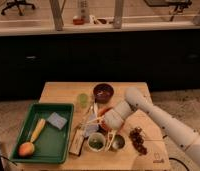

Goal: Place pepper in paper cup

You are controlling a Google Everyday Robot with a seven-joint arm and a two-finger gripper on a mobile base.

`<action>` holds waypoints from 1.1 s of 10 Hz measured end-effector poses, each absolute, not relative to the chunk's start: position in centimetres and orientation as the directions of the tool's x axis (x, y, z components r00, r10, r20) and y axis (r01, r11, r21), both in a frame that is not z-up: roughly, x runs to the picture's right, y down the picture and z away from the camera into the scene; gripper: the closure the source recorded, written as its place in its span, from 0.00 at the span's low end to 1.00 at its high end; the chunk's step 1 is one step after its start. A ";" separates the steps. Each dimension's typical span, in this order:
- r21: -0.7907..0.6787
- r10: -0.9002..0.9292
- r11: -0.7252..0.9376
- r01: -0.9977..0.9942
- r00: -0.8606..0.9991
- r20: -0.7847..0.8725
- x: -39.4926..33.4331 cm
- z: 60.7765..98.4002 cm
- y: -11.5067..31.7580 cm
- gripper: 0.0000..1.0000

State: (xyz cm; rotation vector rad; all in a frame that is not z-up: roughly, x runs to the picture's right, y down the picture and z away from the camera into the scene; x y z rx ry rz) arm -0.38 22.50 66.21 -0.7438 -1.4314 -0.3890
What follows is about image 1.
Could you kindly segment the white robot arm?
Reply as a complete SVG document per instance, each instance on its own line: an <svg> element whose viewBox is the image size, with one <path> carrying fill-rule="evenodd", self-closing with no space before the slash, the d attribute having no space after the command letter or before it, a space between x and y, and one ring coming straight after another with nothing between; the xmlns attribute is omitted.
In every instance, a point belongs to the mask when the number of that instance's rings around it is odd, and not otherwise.
<svg viewBox="0 0 200 171"><path fill-rule="evenodd" d="M137 110L146 113L182 151L200 166L200 133L149 102L136 87L127 88L123 101L103 116L89 121L89 124L96 121L104 122L112 131L119 131L126 119Z"/></svg>

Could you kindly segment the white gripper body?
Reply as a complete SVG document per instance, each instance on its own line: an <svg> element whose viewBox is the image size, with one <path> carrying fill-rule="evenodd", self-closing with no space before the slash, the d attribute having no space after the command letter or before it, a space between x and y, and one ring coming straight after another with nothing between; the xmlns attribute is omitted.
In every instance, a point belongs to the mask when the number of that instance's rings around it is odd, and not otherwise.
<svg viewBox="0 0 200 171"><path fill-rule="evenodd" d="M132 114L132 109L126 101L120 101L104 115L103 121L113 129L119 130L125 120Z"/></svg>

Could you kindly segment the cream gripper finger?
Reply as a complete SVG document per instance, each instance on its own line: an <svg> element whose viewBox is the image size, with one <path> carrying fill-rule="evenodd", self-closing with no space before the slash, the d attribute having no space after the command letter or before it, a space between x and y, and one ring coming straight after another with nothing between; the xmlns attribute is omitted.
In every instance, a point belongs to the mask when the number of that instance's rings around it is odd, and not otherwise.
<svg viewBox="0 0 200 171"><path fill-rule="evenodd" d="M91 123L98 122L98 121L101 122L103 119L104 119L104 116L97 117L95 119L92 119L92 120L86 122L86 124L91 124Z"/></svg>
<svg viewBox="0 0 200 171"><path fill-rule="evenodd" d="M109 149L112 145L112 142L115 138L115 135L116 135L116 130L112 130L112 131L109 131L108 132L108 137L107 137L107 149Z"/></svg>

